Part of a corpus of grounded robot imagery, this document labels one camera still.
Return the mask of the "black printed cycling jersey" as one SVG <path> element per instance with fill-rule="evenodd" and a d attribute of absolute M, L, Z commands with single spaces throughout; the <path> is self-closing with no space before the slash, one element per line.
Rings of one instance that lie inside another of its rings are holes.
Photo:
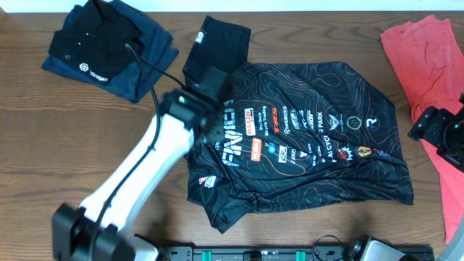
<path fill-rule="evenodd" d="M 224 137 L 187 155 L 188 200 L 227 231 L 248 213 L 340 202 L 413 203 L 394 104 L 344 62 L 248 61 L 250 29 L 206 17 L 183 74 L 231 77 Z"/>

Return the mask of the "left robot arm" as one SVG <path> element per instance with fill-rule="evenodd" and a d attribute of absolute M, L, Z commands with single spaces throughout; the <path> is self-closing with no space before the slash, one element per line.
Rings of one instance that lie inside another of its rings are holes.
<path fill-rule="evenodd" d="M 230 94 L 176 89 L 166 93 L 132 152 L 77 209 L 62 204 L 51 218 L 53 258 L 155 260 L 158 248 L 132 233 L 145 202 L 196 142 L 224 136 Z"/>

